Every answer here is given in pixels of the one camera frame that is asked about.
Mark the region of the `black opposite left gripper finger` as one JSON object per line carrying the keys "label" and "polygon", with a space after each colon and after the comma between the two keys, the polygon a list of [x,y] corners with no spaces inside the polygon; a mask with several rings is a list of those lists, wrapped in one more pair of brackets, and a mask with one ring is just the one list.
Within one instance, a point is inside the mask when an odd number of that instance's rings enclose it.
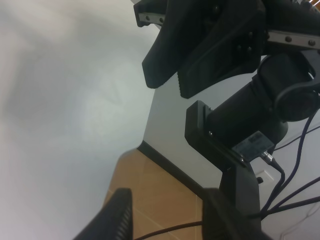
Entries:
{"label": "black opposite left gripper finger", "polygon": [[142,61],[148,88],[159,88],[180,70],[220,15],[219,0],[168,0],[163,25]]}

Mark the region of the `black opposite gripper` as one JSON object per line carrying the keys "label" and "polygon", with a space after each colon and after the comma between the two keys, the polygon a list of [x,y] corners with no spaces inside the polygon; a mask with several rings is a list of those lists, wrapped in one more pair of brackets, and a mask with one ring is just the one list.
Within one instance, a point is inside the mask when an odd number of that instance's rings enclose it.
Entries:
{"label": "black opposite gripper", "polygon": [[[288,0],[219,0],[220,14],[208,35],[177,72],[179,91],[191,98],[230,77],[253,73],[262,54],[275,45],[283,50],[316,49],[320,16]],[[140,28],[163,25],[167,0],[134,4]]]}

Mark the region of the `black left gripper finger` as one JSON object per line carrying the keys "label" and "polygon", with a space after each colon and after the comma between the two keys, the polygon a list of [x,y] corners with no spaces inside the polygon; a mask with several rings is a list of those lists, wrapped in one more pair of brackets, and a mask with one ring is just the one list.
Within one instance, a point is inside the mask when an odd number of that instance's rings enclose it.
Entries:
{"label": "black left gripper finger", "polygon": [[129,188],[118,188],[76,240],[131,240],[133,198]]}
{"label": "black left gripper finger", "polygon": [[270,237],[246,219],[217,189],[205,190],[202,205],[204,240],[269,240]]}

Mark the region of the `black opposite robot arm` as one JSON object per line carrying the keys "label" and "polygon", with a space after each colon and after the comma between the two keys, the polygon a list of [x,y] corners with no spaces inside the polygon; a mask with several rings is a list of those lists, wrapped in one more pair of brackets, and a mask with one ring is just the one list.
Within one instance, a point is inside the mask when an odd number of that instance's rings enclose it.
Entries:
{"label": "black opposite robot arm", "polygon": [[309,1],[141,0],[138,27],[160,26],[142,62],[147,87],[177,74],[189,99],[231,77],[252,80],[216,108],[198,100],[186,110],[188,144],[221,173],[218,188],[204,190],[202,219],[164,229],[202,227],[205,240],[266,240],[261,221],[275,213],[318,203],[319,197],[276,205],[291,182],[273,152],[288,124],[320,108],[320,14]]}

